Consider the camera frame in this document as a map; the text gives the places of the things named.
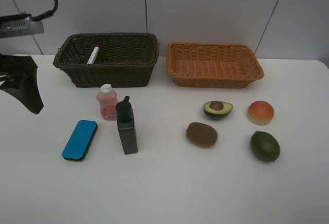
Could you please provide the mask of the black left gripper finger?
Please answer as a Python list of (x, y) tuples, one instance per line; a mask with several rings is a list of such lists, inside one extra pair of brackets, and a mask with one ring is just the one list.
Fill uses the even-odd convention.
[(37, 84), (37, 68), (30, 56), (1, 56), (1, 90), (36, 115), (44, 107)]

